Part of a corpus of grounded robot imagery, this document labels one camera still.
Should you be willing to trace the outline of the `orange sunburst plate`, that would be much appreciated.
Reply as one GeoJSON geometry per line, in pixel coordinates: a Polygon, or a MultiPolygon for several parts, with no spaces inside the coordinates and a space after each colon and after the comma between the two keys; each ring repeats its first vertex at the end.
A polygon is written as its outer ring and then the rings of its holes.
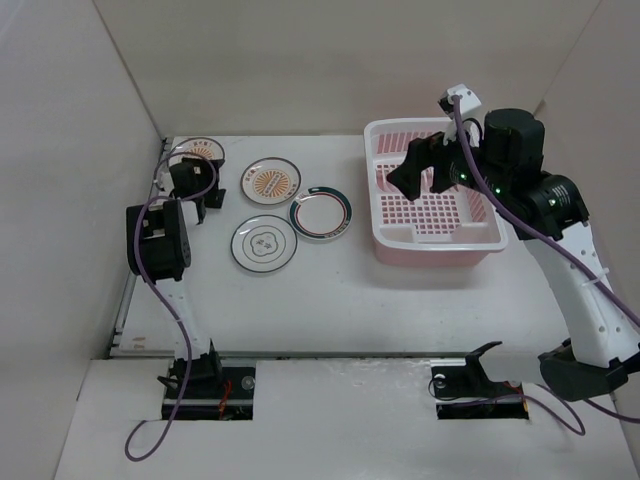
{"type": "Polygon", "coordinates": [[[168,154],[172,156],[169,165],[180,163],[183,158],[226,159],[226,152],[222,144],[209,136],[177,136],[173,139],[168,154]]]}
{"type": "Polygon", "coordinates": [[[271,206],[293,198],[301,181],[301,172],[293,162],[280,157],[266,157],[246,167],[240,185],[248,200],[271,206]]]}

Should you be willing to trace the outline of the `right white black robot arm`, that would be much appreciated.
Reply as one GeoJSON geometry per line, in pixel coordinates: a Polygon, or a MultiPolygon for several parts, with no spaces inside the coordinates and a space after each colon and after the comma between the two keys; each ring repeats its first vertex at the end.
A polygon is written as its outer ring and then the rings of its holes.
{"type": "Polygon", "coordinates": [[[405,157],[387,181],[408,201],[422,194],[426,171],[433,194],[461,186],[483,195],[538,263],[569,337],[533,359],[489,358],[487,343],[466,355],[462,381],[446,382],[460,397],[493,397],[508,382],[539,383],[569,402],[613,393],[639,370],[639,318],[611,290],[579,189],[542,168],[544,124],[526,110],[493,110],[477,146],[459,114],[450,125],[453,139],[394,135],[405,157]]]}

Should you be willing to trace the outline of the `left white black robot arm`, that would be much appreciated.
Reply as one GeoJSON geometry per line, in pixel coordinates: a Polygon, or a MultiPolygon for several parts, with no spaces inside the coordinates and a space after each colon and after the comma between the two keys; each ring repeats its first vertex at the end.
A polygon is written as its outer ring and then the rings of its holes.
{"type": "Polygon", "coordinates": [[[219,187],[223,159],[196,153],[171,154],[156,170],[158,192],[143,205],[126,209],[127,260],[163,306],[174,341],[167,386],[186,386],[204,397],[223,387],[219,355],[193,312],[184,280],[191,266],[188,229],[204,223],[209,208],[222,206],[219,187]]]}

